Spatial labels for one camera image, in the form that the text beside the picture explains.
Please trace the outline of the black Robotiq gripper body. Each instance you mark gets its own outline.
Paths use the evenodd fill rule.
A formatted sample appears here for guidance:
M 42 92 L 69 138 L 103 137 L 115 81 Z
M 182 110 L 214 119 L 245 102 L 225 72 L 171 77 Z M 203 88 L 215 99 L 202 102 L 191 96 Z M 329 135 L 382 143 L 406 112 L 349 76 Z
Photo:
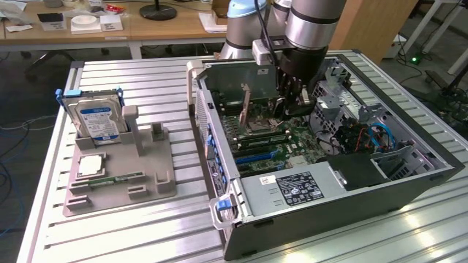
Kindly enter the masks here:
M 294 77 L 309 85 L 319 72 L 327 51 L 329 47 L 317 50 L 285 49 L 278 70 L 278 84 L 286 85 L 286 79 Z

